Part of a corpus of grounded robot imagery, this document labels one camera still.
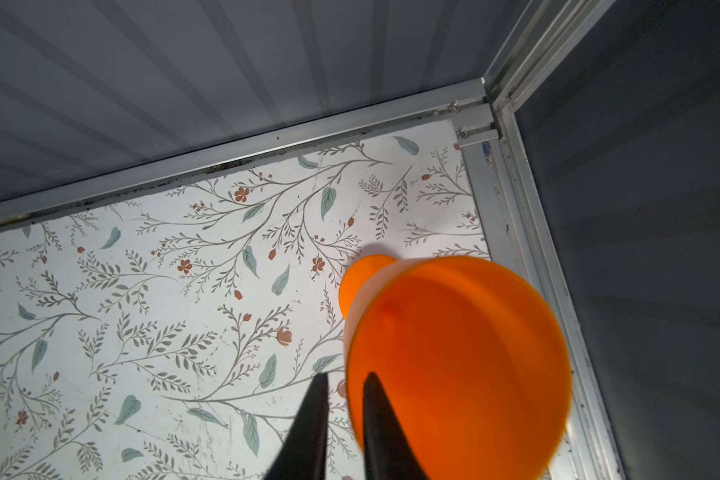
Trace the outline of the orange wine glass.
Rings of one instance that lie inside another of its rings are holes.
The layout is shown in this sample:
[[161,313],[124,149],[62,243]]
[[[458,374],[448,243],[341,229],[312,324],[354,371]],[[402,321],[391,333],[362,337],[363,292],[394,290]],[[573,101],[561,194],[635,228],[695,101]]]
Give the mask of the orange wine glass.
[[432,479],[536,479],[572,401],[560,326],[522,277],[488,260],[357,260],[339,286],[345,387],[363,429],[363,386],[379,377]]

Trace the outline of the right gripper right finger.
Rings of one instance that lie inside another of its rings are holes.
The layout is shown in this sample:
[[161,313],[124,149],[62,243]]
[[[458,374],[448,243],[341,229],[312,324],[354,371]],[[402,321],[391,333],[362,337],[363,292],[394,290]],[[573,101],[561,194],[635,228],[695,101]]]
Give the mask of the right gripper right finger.
[[363,451],[367,479],[428,479],[373,372],[363,386]]

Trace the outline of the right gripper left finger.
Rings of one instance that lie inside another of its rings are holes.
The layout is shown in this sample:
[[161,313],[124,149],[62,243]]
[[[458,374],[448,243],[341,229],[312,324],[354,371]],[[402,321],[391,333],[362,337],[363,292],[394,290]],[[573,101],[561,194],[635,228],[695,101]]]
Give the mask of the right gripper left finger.
[[325,478],[328,397],[328,375],[315,375],[282,448],[265,475],[266,480]]

